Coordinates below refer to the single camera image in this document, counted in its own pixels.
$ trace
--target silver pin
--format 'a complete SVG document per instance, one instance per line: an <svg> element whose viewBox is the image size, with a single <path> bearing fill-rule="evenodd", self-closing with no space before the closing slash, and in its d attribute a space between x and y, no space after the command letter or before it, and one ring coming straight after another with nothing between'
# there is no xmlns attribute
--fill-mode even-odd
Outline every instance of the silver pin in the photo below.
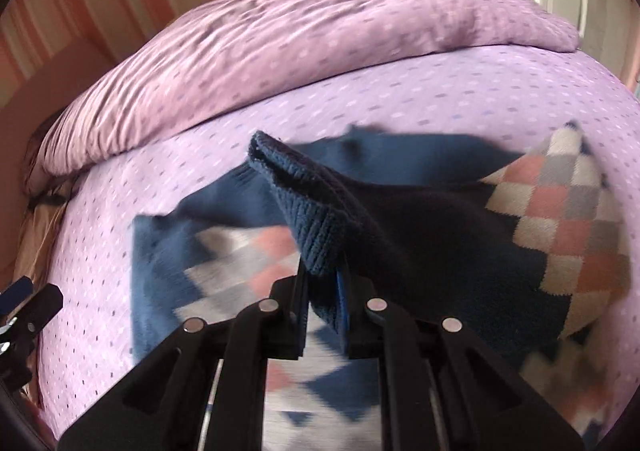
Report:
<svg viewBox="0 0 640 451"><path fill-rule="evenodd" d="M444 328L447 332L455 334L456 332L460 332L460 330L462 330L462 321L460 319L456 319L455 317L447 317L442 322L442 328Z"/></svg>
<svg viewBox="0 0 640 451"><path fill-rule="evenodd" d="M372 297L367 301L367 308L372 312L382 312L387 306L386 301L380 297Z"/></svg>
<svg viewBox="0 0 640 451"><path fill-rule="evenodd" d="M202 330L206 324L207 323L205 323L204 320L200 319L199 317L190 317L184 322L182 328L188 334L194 334Z"/></svg>
<svg viewBox="0 0 640 451"><path fill-rule="evenodd" d="M278 304L278 302L274 299L263 299L262 301L260 301L260 303L258 303L258 307L260 308L261 312L275 312L278 308L280 308L280 305Z"/></svg>

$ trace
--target polka dot bed sheet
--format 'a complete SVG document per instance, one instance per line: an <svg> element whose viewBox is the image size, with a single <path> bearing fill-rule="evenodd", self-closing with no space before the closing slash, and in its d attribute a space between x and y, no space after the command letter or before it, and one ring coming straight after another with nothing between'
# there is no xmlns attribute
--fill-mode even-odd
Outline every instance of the polka dot bed sheet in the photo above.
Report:
<svg viewBox="0 0 640 451"><path fill-rule="evenodd" d="M49 280L65 297L42 335L44 416L59 436L132 367L131 222L166 214L244 159L256 129L310 142L351 124L391 132L476 134L527 150L567 121L580 122L622 205L632 287L599 321L612 424L640 381L640 105L582 52L487 46L410 58L315 82L120 155L94 168L70 203Z"/></svg>

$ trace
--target purple bed sheet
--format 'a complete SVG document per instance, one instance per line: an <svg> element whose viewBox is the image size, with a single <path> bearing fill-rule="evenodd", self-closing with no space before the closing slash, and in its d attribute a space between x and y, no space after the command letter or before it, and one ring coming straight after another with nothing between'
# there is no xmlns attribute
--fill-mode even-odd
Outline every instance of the purple bed sheet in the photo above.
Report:
<svg viewBox="0 0 640 451"><path fill-rule="evenodd" d="M315 82L101 163L70 203L50 282L65 296L45 328L40 387L60 435L132 367L129 274L136 214L171 211L241 163L251 134L285 142L344 133L350 124L393 132L469 133L526 150L570 119L583 127L622 204L632 289L601 321L615 421L640 380L640 107L582 52L488 46L410 58Z"/></svg>

